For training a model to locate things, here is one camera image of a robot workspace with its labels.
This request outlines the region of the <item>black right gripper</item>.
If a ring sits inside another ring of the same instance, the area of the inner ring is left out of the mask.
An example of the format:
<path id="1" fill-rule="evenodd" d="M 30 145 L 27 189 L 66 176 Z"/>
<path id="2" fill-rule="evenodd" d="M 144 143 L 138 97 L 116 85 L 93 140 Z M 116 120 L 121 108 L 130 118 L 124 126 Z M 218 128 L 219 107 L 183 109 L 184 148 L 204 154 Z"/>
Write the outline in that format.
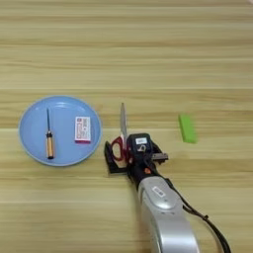
<path id="1" fill-rule="evenodd" d="M 159 173 L 156 169 L 155 163 L 159 164 L 165 162 L 169 159 L 167 153 L 163 153 L 160 147 L 151 140 L 153 153 L 147 152 L 129 152 L 124 158 L 126 165 L 124 167 L 119 167 L 115 162 L 113 157 L 113 149 L 111 144 L 106 141 L 104 154 L 106 162 L 111 174 L 127 174 L 128 177 L 135 183 L 138 187 L 140 182 L 148 177 L 158 176 Z"/>

